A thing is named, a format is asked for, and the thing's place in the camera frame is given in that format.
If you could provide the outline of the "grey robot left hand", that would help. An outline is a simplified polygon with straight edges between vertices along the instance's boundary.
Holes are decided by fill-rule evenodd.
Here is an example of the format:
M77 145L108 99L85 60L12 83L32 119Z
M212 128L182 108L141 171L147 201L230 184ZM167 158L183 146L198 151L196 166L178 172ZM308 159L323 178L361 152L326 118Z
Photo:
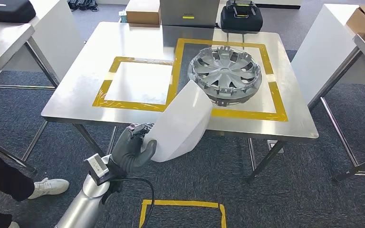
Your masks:
M126 173L143 167L156 152L157 140L150 140L141 150L144 136L153 126L153 123L132 123L126 127L111 152L108 164L116 165Z

